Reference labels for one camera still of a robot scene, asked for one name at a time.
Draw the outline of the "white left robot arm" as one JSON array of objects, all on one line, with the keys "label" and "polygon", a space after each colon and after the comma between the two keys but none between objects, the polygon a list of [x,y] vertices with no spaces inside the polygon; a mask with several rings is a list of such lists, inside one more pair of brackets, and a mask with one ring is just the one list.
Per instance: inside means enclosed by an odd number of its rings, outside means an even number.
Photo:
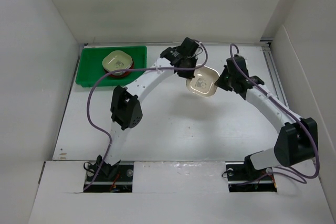
[{"label": "white left robot arm", "polygon": [[197,66],[197,51],[204,46],[197,40],[186,37],[177,47],[168,47],[156,62],[149,68],[141,68],[143,73],[128,85],[116,86],[111,100],[111,131],[108,132],[96,125],[93,127],[109,138],[107,150],[98,156],[94,175],[112,180],[117,175],[120,163],[120,152],[130,130],[136,127],[142,117],[141,104],[163,80],[177,74],[181,78],[192,79]]}]

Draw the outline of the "cream square panda dish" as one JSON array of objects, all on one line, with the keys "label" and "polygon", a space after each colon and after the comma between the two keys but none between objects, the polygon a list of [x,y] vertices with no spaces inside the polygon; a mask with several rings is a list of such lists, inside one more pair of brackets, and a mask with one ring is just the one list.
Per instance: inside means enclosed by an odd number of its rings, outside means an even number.
[{"label": "cream square panda dish", "polygon": [[203,66],[194,71],[193,79],[187,79],[186,87],[190,92],[208,98],[215,94],[218,78],[219,73],[215,69]]}]

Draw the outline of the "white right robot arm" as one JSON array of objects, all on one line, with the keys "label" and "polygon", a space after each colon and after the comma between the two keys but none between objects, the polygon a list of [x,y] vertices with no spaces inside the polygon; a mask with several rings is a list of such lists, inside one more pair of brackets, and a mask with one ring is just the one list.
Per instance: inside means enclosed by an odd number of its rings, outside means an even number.
[{"label": "white right robot arm", "polygon": [[[242,56],[233,55],[226,60],[215,84],[225,91],[239,94],[257,108],[278,133],[274,147],[245,157],[243,173],[248,179],[255,180],[262,170],[272,167],[294,173],[302,179],[318,177],[318,127],[313,118],[305,119],[295,114],[268,91],[259,77],[250,77]],[[316,160],[313,175],[305,175],[293,168],[293,165],[312,158]]]}]

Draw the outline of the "red round plate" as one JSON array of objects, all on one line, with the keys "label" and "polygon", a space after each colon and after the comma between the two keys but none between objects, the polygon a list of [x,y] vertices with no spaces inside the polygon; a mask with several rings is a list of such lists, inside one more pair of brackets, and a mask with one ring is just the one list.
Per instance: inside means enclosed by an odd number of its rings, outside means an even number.
[{"label": "red round plate", "polygon": [[[130,67],[128,67],[127,69],[133,69],[133,68],[134,68],[134,63]],[[114,78],[114,79],[122,79],[122,78],[125,78],[125,77],[129,76],[130,74],[131,74],[131,72],[125,71],[125,72],[118,72],[118,73],[115,73],[115,74],[111,74],[109,76],[110,76],[110,78]]]}]

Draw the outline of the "green square panda dish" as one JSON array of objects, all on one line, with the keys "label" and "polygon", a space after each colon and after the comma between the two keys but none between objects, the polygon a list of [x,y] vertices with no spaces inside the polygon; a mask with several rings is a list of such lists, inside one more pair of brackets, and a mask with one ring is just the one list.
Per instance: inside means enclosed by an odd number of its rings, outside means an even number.
[{"label": "green square panda dish", "polygon": [[108,72],[119,69],[130,69],[132,65],[132,57],[121,50],[109,53],[102,61],[104,70]]}]

